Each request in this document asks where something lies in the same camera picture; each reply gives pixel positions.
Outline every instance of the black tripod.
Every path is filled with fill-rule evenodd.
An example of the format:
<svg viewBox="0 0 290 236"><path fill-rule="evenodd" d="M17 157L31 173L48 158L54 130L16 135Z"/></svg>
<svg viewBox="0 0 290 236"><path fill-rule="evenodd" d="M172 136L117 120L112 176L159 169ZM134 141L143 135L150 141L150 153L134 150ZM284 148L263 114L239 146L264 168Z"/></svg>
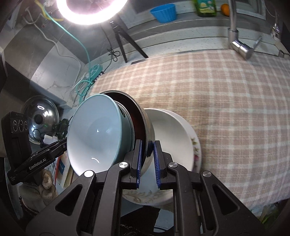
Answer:
<svg viewBox="0 0 290 236"><path fill-rule="evenodd" d="M114 21L111 21L110 22L110 25L111 27L113 28L113 31L115 33L115 37L116 37L116 40L118 42L118 45L121 49L121 52L122 52L122 55L124 57L124 60L125 62L127 63L128 60L127 60L127 57L125 55L125 51L124 51L124 48L123 48L123 45L121 43L121 39L120 39L120 35L126 39L134 48L136 48L136 50L138 52L141 53L141 55L145 58L148 58L148 56L146 55L146 53L138 46L138 44L131 38L130 35L128 35L123 29L121 26L119 26L118 24L116 24Z"/></svg>

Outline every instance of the checkered cloth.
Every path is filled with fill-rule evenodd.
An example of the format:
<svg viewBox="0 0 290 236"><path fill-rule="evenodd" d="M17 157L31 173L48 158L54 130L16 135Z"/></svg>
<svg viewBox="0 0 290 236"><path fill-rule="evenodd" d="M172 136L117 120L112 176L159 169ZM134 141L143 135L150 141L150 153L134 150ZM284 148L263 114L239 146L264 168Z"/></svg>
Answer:
<svg viewBox="0 0 290 236"><path fill-rule="evenodd" d="M233 50L165 56L101 76L91 95L122 90L143 108L185 118L210 170L248 208L290 197L290 61Z"/></svg>

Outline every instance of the green glass bottle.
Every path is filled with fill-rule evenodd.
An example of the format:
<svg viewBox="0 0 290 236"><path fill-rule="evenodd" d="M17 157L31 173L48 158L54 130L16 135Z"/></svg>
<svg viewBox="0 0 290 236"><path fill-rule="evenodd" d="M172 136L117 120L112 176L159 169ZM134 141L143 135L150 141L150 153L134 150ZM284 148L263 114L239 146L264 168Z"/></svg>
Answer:
<svg viewBox="0 0 290 236"><path fill-rule="evenodd" d="M214 17L217 15L215 0L193 0L196 12L200 17Z"/></svg>

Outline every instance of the faucet spout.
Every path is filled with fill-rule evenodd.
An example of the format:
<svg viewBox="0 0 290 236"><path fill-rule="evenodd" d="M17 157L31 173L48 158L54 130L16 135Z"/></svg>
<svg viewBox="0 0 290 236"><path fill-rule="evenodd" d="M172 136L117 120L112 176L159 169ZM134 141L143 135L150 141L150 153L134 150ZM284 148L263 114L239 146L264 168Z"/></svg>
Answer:
<svg viewBox="0 0 290 236"><path fill-rule="evenodd" d="M237 51L244 59L248 60L254 53L255 48L262 39L260 36L253 47L239 41L239 31L237 30L237 10L236 1L229 0L230 27L228 29L228 49Z"/></svg>

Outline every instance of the blue plastic bowl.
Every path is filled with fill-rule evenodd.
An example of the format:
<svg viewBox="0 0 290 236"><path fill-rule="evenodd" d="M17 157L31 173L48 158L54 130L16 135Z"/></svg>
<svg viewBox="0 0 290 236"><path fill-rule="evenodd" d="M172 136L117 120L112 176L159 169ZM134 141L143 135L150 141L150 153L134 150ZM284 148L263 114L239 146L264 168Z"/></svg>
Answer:
<svg viewBox="0 0 290 236"><path fill-rule="evenodd" d="M155 16L160 23L168 23L176 20L175 5L172 3L155 7L150 13Z"/></svg>

